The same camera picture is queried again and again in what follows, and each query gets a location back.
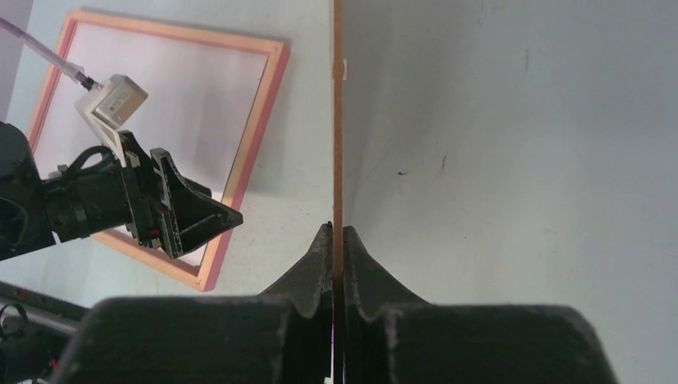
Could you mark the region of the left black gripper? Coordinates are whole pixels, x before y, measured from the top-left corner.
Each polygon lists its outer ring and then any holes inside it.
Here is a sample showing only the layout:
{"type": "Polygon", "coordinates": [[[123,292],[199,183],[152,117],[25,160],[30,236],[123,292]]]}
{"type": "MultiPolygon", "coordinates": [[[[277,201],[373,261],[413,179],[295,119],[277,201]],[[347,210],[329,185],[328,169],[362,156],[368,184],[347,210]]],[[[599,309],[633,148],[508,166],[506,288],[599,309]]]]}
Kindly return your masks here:
{"type": "Polygon", "coordinates": [[[42,247],[125,226],[147,248],[180,258],[243,224],[242,214],[212,199],[211,190],[180,174],[170,152],[142,150],[122,133],[122,166],[112,150],[83,150],[42,181],[42,247]]]}

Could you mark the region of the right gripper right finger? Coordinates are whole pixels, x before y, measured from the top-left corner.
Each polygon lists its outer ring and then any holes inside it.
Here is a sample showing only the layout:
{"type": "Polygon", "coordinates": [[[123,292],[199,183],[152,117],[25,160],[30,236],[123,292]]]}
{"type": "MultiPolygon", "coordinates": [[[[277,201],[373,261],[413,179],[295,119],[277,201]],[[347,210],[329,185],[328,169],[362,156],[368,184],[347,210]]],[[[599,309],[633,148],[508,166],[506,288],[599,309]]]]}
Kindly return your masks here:
{"type": "Polygon", "coordinates": [[[347,383],[614,383],[594,327],[560,305],[436,305],[344,228],[347,383]]]}

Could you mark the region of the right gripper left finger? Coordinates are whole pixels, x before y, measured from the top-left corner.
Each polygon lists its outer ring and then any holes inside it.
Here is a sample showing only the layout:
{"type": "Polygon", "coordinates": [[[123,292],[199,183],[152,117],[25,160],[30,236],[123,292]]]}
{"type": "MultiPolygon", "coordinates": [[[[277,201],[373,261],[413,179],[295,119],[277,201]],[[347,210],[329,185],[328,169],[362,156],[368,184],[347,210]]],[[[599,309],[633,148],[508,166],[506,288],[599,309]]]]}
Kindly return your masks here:
{"type": "Polygon", "coordinates": [[[108,298],[70,340],[56,383],[323,383],[332,369],[333,228],[254,296],[108,298]]]}

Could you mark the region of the brown backing board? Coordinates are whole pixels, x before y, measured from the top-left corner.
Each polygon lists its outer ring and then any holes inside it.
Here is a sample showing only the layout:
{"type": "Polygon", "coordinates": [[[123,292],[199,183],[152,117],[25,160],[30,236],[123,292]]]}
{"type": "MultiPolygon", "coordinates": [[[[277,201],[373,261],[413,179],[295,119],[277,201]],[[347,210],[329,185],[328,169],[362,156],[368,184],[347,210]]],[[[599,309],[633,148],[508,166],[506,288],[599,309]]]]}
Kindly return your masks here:
{"type": "Polygon", "coordinates": [[[343,250],[343,1],[332,1],[333,80],[333,381],[345,381],[345,289],[343,250]]]}

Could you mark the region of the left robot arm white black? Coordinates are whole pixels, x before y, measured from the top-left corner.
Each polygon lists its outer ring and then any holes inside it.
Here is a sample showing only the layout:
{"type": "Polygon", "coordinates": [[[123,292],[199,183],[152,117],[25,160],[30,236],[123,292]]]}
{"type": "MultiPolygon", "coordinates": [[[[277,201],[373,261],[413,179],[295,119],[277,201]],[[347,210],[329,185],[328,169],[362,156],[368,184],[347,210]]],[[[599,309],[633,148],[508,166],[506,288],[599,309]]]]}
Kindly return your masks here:
{"type": "Polygon", "coordinates": [[[179,258],[240,226],[240,212],[183,177],[170,153],[146,153],[122,132],[126,166],[106,146],[90,147],[41,179],[29,141],[1,124],[1,258],[124,226],[139,246],[179,258]]]}

